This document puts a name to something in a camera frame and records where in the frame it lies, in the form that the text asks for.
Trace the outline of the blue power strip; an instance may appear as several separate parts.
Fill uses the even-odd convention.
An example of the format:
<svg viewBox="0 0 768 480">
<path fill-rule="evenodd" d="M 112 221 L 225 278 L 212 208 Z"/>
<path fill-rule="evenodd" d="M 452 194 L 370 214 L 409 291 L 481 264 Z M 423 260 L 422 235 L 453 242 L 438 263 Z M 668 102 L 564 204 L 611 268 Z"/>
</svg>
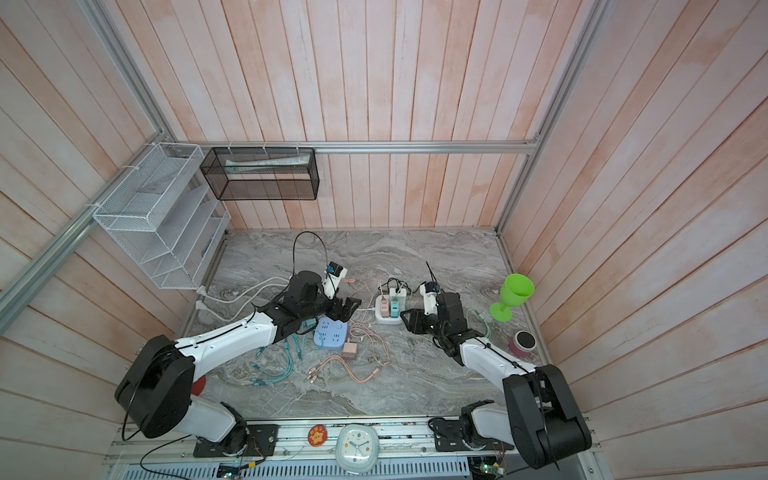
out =
<svg viewBox="0 0 768 480">
<path fill-rule="evenodd" d="M 321 349 L 342 350 L 348 336 L 348 323 L 322 317 L 314 330 L 313 342 Z"/>
</svg>

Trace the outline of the pink usb charger plug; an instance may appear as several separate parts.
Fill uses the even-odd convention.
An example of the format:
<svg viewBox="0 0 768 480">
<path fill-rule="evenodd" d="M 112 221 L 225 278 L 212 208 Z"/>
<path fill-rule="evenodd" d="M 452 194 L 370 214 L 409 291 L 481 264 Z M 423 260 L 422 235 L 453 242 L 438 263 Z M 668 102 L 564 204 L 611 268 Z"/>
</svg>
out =
<svg viewBox="0 0 768 480">
<path fill-rule="evenodd" d="M 343 359 L 354 360 L 358 355 L 358 344 L 353 341 L 347 341 L 344 343 L 341 350 L 341 357 Z"/>
</svg>

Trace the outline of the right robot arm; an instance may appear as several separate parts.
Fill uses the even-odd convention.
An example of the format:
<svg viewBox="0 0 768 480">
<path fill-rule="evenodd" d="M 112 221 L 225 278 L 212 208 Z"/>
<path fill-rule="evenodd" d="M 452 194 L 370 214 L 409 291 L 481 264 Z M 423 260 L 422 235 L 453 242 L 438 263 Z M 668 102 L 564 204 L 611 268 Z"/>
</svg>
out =
<svg viewBox="0 0 768 480">
<path fill-rule="evenodd" d="M 401 312 L 406 329 L 428 334 L 459 365 L 480 374 L 504 394 L 502 405 L 478 401 L 462 408 L 457 433 L 437 433 L 471 447 L 490 442 L 515 447 L 527 466 L 540 469 L 589 450 L 593 439 L 563 373 L 535 366 L 496 346 L 468 326 L 460 295 L 429 292 L 422 308 Z"/>
</svg>

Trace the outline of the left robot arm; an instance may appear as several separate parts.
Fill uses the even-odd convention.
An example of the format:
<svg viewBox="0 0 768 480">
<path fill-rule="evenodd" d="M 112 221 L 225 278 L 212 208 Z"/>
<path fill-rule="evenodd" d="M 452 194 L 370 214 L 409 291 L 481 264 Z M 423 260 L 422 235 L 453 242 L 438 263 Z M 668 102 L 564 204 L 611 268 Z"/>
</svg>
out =
<svg viewBox="0 0 768 480">
<path fill-rule="evenodd" d="M 347 269 L 331 262 L 324 274 L 300 271 L 267 304 L 241 320 L 197 336 L 156 336 L 144 345 L 114 398 L 147 438 L 170 431 L 205 439 L 234 455 L 244 448 L 247 423 L 231 406 L 192 392 L 195 382 L 222 364 L 299 333 L 304 322 L 327 317 L 346 322 L 359 307 L 338 289 Z"/>
</svg>

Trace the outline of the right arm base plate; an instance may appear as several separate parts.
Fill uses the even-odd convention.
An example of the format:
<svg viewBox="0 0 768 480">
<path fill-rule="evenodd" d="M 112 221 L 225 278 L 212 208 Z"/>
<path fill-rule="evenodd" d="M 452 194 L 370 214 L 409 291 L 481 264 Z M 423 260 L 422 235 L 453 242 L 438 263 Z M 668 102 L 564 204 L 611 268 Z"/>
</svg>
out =
<svg viewBox="0 0 768 480">
<path fill-rule="evenodd" d="M 434 435 L 435 449 L 438 452 L 515 449 L 513 444 L 482 437 L 464 417 L 458 420 L 435 417 L 427 422 L 427 426 Z"/>
</svg>

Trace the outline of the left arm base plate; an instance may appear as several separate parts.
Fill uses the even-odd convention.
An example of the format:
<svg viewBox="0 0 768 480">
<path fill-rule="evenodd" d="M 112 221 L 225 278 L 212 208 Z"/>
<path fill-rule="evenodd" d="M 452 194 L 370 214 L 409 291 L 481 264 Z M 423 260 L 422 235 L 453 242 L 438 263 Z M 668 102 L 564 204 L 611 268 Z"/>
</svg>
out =
<svg viewBox="0 0 768 480">
<path fill-rule="evenodd" d="M 193 457 L 270 457 L 275 451 L 278 432 L 277 424 L 236 425 L 220 442 L 199 437 Z"/>
</svg>

